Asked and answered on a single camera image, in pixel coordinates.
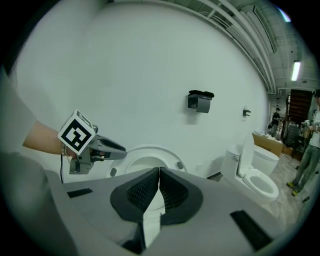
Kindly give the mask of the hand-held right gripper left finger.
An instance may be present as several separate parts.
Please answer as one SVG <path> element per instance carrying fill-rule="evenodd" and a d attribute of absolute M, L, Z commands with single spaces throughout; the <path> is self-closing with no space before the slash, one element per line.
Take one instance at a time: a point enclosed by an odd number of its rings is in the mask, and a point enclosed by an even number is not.
<path fill-rule="evenodd" d="M 159 168 L 117 186 L 110 195 L 110 203 L 125 221 L 142 221 L 143 215 L 159 189 Z"/>

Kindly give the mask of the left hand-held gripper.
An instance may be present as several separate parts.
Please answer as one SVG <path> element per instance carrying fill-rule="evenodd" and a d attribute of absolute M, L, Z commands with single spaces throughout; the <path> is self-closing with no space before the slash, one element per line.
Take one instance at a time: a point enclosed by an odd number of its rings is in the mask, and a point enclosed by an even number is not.
<path fill-rule="evenodd" d="M 125 147 L 99 135 L 98 130 L 78 109 L 62 125 L 57 135 L 62 142 L 62 153 L 67 149 L 75 153 L 75 158 L 70 160 L 71 175 L 87 175 L 95 162 L 121 160 L 127 156 Z"/>

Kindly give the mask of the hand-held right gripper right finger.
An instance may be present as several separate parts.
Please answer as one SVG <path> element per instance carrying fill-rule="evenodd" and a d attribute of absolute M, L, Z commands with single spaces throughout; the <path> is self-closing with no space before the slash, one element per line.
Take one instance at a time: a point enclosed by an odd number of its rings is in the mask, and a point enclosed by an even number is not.
<path fill-rule="evenodd" d="M 203 204 L 202 191 L 173 171 L 159 169 L 159 190 L 165 206 L 161 224 L 183 224 L 193 218 Z"/>

